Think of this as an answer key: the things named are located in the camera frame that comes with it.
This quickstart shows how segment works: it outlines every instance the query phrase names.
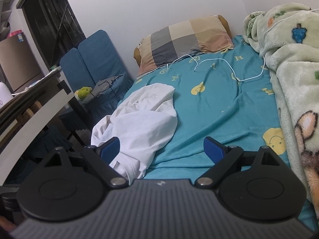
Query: blanket fold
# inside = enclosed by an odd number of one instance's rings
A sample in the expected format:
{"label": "blanket fold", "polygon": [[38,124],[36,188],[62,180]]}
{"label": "blanket fold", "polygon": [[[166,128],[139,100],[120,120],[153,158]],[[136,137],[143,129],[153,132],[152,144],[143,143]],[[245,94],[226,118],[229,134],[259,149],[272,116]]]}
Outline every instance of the blanket fold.
{"label": "blanket fold", "polygon": [[319,217],[319,14],[298,3],[254,12],[243,38],[270,69],[291,169]]}

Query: green ball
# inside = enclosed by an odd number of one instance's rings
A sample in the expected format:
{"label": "green ball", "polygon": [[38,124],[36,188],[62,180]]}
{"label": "green ball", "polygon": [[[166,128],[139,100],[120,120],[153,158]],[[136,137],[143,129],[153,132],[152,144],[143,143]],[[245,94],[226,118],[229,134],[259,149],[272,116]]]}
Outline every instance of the green ball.
{"label": "green ball", "polygon": [[84,100],[92,91],[91,87],[82,87],[78,92],[78,97],[80,100]]}

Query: metal screw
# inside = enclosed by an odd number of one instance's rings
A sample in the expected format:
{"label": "metal screw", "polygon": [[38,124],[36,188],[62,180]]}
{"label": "metal screw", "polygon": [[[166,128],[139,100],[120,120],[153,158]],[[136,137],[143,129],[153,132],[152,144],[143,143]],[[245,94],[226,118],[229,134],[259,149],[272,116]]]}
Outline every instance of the metal screw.
{"label": "metal screw", "polygon": [[114,186],[121,186],[126,183],[126,180],[122,177],[116,177],[111,179],[111,184]]}
{"label": "metal screw", "polygon": [[211,178],[208,178],[208,177],[202,177],[202,178],[199,178],[197,180],[197,183],[201,186],[208,186],[208,185],[211,185],[213,183],[213,180]]}

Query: plaid pillowcase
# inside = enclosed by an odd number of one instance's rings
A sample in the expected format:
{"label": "plaid pillowcase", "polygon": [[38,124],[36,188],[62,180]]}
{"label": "plaid pillowcase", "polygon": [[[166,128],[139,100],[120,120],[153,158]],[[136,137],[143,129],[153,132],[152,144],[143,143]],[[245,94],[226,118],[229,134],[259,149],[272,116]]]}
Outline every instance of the plaid pillowcase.
{"label": "plaid pillowcase", "polygon": [[138,45],[142,61],[137,78],[186,54],[217,52],[233,47],[218,16],[170,25],[147,36]]}

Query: white cloth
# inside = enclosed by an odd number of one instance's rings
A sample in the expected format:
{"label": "white cloth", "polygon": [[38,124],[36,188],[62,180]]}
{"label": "white cloth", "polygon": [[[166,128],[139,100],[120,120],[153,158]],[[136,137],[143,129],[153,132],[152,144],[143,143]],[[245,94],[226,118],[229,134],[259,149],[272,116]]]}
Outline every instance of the white cloth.
{"label": "white cloth", "polygon": [[143,178],[155,152],[173,137],[177,114],[173,107],[174,87],[162,83],[144,86],[124,100],[112,115],[93,128],[91,145],[112,137],[120,140],[120,152],[110,166],[129,180]]}

